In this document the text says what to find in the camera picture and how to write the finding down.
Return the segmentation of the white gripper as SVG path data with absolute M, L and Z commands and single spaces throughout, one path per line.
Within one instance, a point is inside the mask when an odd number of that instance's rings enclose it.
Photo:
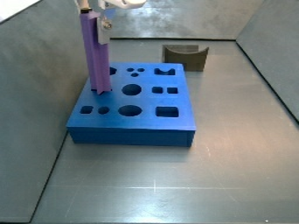
M 146 0 L 97 0 L 97 6 L 101 9 L 117 7 L 121 9 L 141 8 Z M 77 0 L 77 8 L 80 13 L 90 11 L 89 0 Z M 109 42 L 109 33 L 112 30 L 113 10 L 102 10 L 97 17 L 97 42 L 104 45 Z

